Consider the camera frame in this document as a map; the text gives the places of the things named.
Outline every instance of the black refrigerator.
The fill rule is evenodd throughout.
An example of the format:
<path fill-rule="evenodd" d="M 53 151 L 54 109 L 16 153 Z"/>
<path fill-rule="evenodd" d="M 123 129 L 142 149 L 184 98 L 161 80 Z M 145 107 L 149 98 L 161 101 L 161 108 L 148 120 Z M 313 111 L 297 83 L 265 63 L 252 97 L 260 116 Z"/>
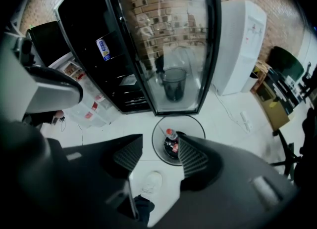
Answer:
<path fill-rule="evenodd" d="M 63 36 L 122 112 L 198 113 L 217 60 L 220 0 L 61 0 Z"/>

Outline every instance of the white floor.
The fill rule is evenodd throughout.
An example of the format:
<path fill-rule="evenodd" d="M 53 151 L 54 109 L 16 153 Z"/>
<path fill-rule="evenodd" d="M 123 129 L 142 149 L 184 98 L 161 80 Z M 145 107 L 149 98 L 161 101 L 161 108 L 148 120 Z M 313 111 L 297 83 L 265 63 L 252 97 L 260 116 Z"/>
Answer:
<path fill-rule="evenodd" d="M 237 93 L 222 96 L 226 108 L 235 121 L 244 128 L 240 112 L 245 111 L 253 129 L 246 132 L 234 123 L 228 116 L 213 92 L 208 92 L 204 105 L 198 115 L 194 115 L 205 129 L 206 139 L 243 148 L 265 161 L 278 162 L 285 158 L 278 137 L 272 136 L 272 128 L 256 98 L 249 93 Z M 303 102 L 294 112 L 294 119 L 281 128 L 287 142 L 294 142 L 295 154 L 304 141 L 302 122 L 306 118 L 308 106 Z M 155 209 L 151 212 L 149 226 L 153 226 L 170 209 L 179 197 L 180 181 L 184 178 L 182 167 L 175 167 L 162 162 L 152 148 L 152 131 L 161 117 L 155 117 L 152 112 L 122 115 L 112 124 L 102 128 L 82 128 L 66 116 L 65 123 L 58 122 L 55 126 L 44 124 L 41 132 L 45 137 L 57 139 L 62 147 L 91 144 L 110 140 L 130 134 L 143 134 L 143 154 L 134 169 L 130 181 L 134 196 L 139 194 L 144 177 L 153 170 L 161 172 L 163 185 L 160 193 L 153 198 Z"/>

